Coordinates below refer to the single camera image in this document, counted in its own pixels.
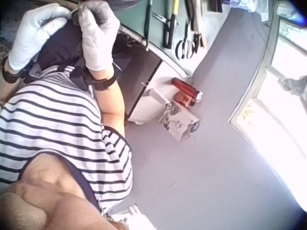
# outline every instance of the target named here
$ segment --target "window frame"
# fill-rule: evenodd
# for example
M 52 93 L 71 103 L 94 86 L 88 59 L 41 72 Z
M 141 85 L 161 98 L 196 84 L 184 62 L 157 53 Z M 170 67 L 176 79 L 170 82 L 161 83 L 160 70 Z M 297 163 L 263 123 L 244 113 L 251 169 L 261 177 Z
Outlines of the window frame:
M 244 111 L 245 107 L 247 106 L 248 102 L 250 100 L 253 100 L 257 102 L 258 106 L 260 106 L 263 110 L 265 110 L 273 119 L 276 123 L 278 123 L 282 129 L 287 133 L 287 135 L 292 139 L 292 141 L 295 143 L 296 147 L 299 149 L 301 154 L 305 157 L 306 159 L 306 154 L 303 152 L 303 150 L 300 148 L 299 144 L 295 140 L 295 138 L 291 135 L 290 132 L 288 132 L 287 128 L 283 125 L 283 123 L 267 108 L 267 106 L 257 98 L 258 93 L 260 92 L 260 89 L 263 85 L 263 82 L 266 78 L 266 72 L 270 72 L 271 74 L 275 75 L 277 78 L 281 80 L 285 80 L 286 77 L 280 73 L 277 69 L 275 69 L 272 66 L 272 61 L 274 57 L 274 53 L 276 50 L 277 46 L 277 41 L 279 38 L 282 37 L 282 39 L 285 39 L 284 36 L 279 34 L 279 29 L 280 29 L 280 22 L 287 23 L 289 25 L 295 26 L 296 28 L 299 28 L 297 25 L 294 25 L 291 23 L 288 19 L 280 16 L 277 14 L 277 9 L 278 9 L 279 2 L 276 1 L 274 5 L 274 10 L 271 18 L 271 30 L 268 36 L 268 41 L 265 46 L 264 52 L 262 54 L 262 61 L 260 62 L 256 74 L 254 75 L 250 85 L 248 86 L 247 91 L 245 92 L 244 96 L 242 97 L 241 101 L 239 102 L 238 106 L 234 110 L 234 112 L 231 114 L 230 118 L 228 119 L 228 123 L 237 131 L 239 134 L 247 140 L 252 146 L 253 140 L 249 137 L 249 135 L 245 132 L 243 127 L 237 122 L 239 116 L 242 114 Z M 294 42 L 290 41 L 290 39 L 286 38 L 286 43 L 291 45 L 294 49 L 299 51 L 300 53 L 304 54 L 307 57 L 307 52 L 300 47 L 299 45 L 295 44 Z

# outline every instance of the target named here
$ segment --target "striped shirt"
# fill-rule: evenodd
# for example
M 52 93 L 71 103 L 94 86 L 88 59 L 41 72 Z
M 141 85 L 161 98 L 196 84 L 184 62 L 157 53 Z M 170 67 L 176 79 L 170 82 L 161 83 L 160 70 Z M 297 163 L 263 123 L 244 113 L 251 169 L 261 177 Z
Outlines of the striped shirt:
M 117 131 L 101 124 L 94 98 L 70 81 L 73 69 L 46 69 L 2 108 L 0 191 L 19 180 L 29 160 L 51 152 L 82 173 L 100 209 L 108 212 L 131 190 L 131 149 Z

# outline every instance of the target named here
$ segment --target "black watch strap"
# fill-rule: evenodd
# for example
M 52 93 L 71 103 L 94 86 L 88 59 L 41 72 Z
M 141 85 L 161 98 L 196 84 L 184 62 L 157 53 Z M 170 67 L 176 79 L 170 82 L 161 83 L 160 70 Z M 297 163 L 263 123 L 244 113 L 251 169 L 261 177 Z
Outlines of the black watch strap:
M 116 81 L 116 75 L 114 74 L 110 79 L 102 79 L 102 80 L 93 80 L 92 79 L 92 86 L 97 91 L 104 91 L 107 90 L 111 85 L 114 84 Z
M 4 80 L 9 83 L 9 84 L 14 84 L 17 82 L 21 72 L 19 72 L 18 74 L 11 74 L 8 71 L 5 71 L 4 69 L 4 65 L 6 60 L 8 59 L 8 57 L 5 57 L 2 62 L 1 62 L 1 68 L 2 68 L 2 76 L 4 78 Z

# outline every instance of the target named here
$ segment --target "white glove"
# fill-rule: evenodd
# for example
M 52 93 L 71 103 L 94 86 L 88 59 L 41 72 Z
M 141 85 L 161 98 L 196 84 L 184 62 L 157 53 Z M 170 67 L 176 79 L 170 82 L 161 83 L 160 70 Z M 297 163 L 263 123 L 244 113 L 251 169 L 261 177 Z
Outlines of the white glove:
M 9 54 L 9 64 L 13 70 L 23 69 L 31 58 L 40 51 L 45 42 L 62 28 L 70 11 L 57 3 L 49 4 L 25 13 Z
M 107 69 L 113 62 L 112 48 L 119 20 L 105 1 L 84 2 L 78 15 L 87 68 L 94 71 Z

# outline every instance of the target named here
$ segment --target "window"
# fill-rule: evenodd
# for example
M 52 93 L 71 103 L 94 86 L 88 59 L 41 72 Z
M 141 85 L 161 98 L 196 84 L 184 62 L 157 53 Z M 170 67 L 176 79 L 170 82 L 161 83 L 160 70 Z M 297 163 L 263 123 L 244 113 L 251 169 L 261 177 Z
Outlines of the window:
M 286 5 L 276 3 L 263 60 L 229 122 L 279 174 L 306 211 L 307 29 L 285 17 Z M 297 16 L 293 9 L 290 12 L 287 15 Z

